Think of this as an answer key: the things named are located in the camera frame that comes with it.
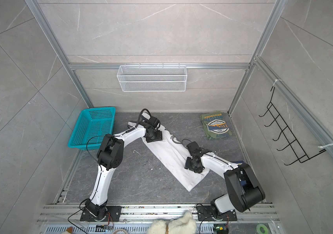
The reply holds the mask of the white tank top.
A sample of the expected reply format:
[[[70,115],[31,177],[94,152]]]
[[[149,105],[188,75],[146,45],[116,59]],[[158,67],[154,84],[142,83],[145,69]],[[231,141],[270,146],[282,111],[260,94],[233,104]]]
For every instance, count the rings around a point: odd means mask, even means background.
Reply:
[[[202,173],[195,173],[185,169],[186,160],[190,157],[189,151],[163,125],[159,127],[159,130],[162,132],[161,141],[148,143],[145,137],[141,139],[153,155],[190,192],[210,170],[204,169]]]

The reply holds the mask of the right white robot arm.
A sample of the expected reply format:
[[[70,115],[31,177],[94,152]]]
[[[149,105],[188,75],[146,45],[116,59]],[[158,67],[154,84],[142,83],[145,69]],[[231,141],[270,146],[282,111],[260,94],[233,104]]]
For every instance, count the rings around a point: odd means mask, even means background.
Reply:
[[[228,218],[236,221],[236,212],[245,212],[266,198],[254,171],[247,163],[235,163],[218,157],[215,153],[201,148],[197,142],[187,146],[190,157],[185,169],[201,174],[204,169],[221,176],[226,183],[227,193],[213,199],[209,206],[197,205],[200,221],[220,221]]]

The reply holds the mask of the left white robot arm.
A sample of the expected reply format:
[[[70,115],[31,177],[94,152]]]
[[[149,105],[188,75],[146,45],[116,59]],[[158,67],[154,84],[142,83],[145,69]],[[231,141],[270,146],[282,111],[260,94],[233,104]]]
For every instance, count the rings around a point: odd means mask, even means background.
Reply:
[[[147,143],[163,140],[159,130],[160,120],[154,116],[138,116],[134,126],[121,133],[104,136],[97,152],[98,174],[90,198],[84,201],[80,221],[109,221],[107,209],[108,190],[116,168],[123,160],[124,148],[133,141],[144,137]]]

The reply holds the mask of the green tank top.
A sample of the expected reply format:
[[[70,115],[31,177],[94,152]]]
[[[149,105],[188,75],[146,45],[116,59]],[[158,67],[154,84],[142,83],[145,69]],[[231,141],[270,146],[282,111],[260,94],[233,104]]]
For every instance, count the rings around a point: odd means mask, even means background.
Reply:
[[[224,120],[221,112],[201,114],[200,120],[208,140],[228,138],[232,136],[232,131]]]

